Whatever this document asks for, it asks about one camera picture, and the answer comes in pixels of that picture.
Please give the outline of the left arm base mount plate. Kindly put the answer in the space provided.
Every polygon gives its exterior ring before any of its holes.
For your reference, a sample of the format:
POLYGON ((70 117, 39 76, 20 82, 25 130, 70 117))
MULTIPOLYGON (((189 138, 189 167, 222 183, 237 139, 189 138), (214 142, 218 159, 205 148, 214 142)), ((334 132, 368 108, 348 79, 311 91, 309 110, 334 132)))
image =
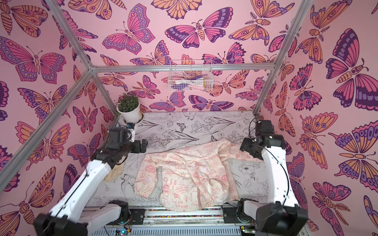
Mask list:
POLYGON ((135 208, 135 209, 124 209, 121 210, 121 215, 117 220, 119 225, 142 225, 145 216, 145 209, 135 208))

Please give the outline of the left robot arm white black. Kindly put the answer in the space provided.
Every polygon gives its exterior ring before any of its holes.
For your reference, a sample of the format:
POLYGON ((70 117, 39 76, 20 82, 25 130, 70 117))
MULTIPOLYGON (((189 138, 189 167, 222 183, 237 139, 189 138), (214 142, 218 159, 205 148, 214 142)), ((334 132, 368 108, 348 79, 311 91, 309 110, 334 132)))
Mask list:
POLYGON ((109 223, 125 225, 131 220, 127 202, 110 201, 106 206, 92 212, 84 212, 90 197, 98 185, 122 164, 129 153, 145 153, 148 142, 135 139, 133 123, 112 127, 106 142, 91 156, 83 175, 69 192, 48 214, 39 214, 34 228, 39 236, 90 236, 109 223))

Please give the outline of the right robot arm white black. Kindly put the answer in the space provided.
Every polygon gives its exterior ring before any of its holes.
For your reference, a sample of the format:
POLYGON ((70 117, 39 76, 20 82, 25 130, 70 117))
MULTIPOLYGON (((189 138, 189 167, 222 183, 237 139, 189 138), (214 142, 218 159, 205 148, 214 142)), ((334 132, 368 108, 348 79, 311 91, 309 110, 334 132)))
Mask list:
POLYGON ((300 206, 292 190, 285 149, 284 137, 266 120, 257 121, 255 137, 245 138, 240 146, 242 152, 264 162, 269 188, 265 204, 239 200, 238 217, 250 222, 242 230, 244 236, 299 236, 307 224, 308 211, 300 206))

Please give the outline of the pink printed kids jacket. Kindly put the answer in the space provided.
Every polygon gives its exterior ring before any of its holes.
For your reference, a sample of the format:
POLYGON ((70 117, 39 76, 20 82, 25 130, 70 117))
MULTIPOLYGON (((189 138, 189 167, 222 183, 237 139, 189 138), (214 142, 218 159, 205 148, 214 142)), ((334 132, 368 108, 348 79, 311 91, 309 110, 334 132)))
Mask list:
POLYGON ((160 202, 166 209, 189 212, 238 200, 230 159, 262 163, 227 139, 149 153, 139 167, 134 193, 149 198, 158 182, 157 169, 161 168, 160 202))

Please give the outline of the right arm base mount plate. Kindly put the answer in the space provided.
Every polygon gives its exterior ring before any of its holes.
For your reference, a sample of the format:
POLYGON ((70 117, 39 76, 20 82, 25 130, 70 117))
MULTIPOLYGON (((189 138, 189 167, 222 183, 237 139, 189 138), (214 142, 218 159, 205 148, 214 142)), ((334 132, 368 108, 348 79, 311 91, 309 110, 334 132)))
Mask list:
POLYGON ((226 224, 254 224, 255 220, 245 215, 237 206, 226 203, 221 205, 223 221, 226 224))

